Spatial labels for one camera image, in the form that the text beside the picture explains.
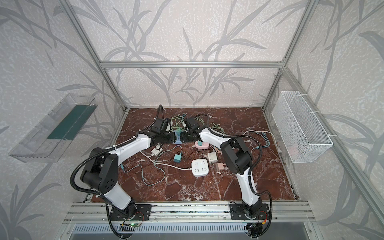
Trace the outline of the blue power strip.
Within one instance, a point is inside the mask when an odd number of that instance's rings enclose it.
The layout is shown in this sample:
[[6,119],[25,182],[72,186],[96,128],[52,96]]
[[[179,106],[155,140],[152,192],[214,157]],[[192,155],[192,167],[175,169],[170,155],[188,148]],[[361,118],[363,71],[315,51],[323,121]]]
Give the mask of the blue power strip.
[[183,142],[181,141],[181,136],[180,135],[175,135],[175,145],[181,145]]

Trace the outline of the teal charger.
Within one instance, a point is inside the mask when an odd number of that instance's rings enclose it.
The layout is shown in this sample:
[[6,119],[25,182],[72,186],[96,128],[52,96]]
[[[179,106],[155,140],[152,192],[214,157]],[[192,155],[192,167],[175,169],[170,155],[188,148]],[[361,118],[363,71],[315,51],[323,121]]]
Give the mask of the teal charger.
[[174,161],[175,163],[180,163],[181,160],[182,160],[182,153],[179,153],[179,154],[175,154],[175,155],[174,155],[173,161]]

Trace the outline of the white power strip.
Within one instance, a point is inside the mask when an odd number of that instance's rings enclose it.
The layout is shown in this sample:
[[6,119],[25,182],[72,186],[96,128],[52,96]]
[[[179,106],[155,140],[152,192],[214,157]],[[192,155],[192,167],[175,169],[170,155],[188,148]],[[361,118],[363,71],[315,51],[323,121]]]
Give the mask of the white power strip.
[[209,165],[206,159],[193,160],[191,168],[194,177],[204,177],[209,173]]

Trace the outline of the pink charger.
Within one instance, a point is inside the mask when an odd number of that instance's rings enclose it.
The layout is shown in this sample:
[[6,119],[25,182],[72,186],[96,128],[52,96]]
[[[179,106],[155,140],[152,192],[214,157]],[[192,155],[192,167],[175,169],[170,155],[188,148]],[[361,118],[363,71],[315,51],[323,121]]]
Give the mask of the pink charger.
[[215,163],[215,167],[217,171],[222,171],[225,169],[225,164],[224,163]]

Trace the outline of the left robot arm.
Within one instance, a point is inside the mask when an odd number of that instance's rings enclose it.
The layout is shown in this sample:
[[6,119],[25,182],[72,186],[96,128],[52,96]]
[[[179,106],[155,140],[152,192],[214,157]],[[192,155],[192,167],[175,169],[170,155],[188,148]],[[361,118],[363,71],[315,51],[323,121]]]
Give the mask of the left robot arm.
[[128,158],[157,144],[171,144],[176,135],[171,131],[171,119],[155,119],[147,130],[135,137],[108,149],[95,148],[91,155],[80,163],[70,177],[73,189],[101,197],[107,204],[128,211],[135,201],[118,184],[118,168]]

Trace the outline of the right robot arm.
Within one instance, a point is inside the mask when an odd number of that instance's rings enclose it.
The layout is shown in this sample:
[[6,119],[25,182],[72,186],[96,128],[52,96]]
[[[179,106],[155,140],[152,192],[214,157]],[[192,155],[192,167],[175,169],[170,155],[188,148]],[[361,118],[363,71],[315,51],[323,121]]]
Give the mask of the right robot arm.
[[[258,140],[247,135],[224,135],[209,127],[209,124],[200,125],[195,117],[184,120],[185,131],[181,133],[182,143],[201,141],[219,148],[229,170],[237,176],[244,211],[249,219],[254,219],[261,209],[263,201],[261,193],[257,192],[253,169],[262,158],[262,146]],[[259,145],[259,156],[253,162],[251,150],[246,146],[243,138],[254,140]]]

